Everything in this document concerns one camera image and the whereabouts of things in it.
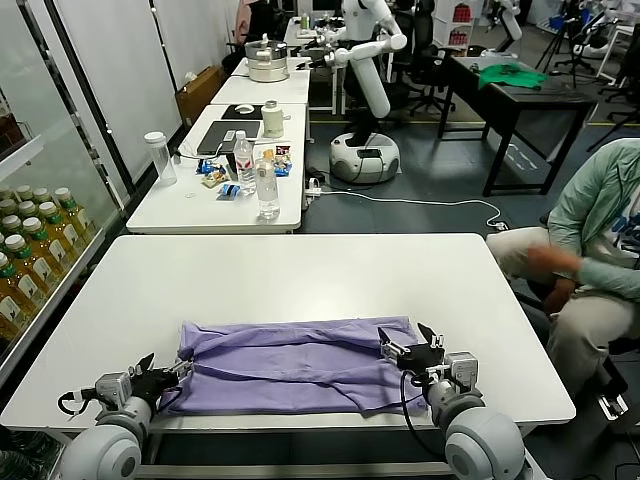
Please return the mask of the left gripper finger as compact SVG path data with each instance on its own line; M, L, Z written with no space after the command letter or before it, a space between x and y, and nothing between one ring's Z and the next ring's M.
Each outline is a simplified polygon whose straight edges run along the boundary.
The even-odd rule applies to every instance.
M177 383L186 379L193 370L192 360L179 360L173 366L166 369L166 373L176 380Z
M128 373L131 378L136 378L143 375L153 367L154 353L150 353L141 358L135 365L128 368Z

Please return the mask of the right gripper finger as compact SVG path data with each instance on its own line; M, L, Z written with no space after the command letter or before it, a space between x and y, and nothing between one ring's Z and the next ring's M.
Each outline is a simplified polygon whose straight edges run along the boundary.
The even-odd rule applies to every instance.
M393 341L382 328L378 328L377 331L382 357L397 366L398 361L406 357L407 349Z
M426 340L427 344L429 345L429 347L431 349L443 349L444 348L444 336L443 335L437 334L430 327L428 327L428 326L426 326L426 325L424 325L422 323L418 323L417 327L418 327L421 335Z

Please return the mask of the seated person right hand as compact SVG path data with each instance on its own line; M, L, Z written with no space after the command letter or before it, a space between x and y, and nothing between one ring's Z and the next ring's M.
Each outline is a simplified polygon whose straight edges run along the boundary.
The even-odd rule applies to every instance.
M543 308L547 314L559 312L571 299L576 284L568 279L559 279L554 284L550 293L543 300Z

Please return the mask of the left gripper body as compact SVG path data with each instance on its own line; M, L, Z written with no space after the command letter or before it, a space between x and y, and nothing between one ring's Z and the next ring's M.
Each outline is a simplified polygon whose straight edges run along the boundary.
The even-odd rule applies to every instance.
M169 369L151 369L135 372L132 384L132 396L145 401L157 401L165 390L176 387L178 375Z

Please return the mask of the seated person left hand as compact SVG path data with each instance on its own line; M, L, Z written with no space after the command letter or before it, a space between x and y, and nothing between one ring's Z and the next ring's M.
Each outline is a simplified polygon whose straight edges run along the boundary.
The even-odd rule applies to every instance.
M583 258L554 246L536 246L528 249L530 266L540 272L550 272L566 278L574 278Z

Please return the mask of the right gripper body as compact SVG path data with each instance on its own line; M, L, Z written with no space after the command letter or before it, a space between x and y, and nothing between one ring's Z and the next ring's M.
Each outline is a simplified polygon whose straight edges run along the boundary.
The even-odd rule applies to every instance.
M445 350L442 347L432 348L429 344L417 344L408 347L402 356L402 369L412 373L425 373L429 368L441 365Z

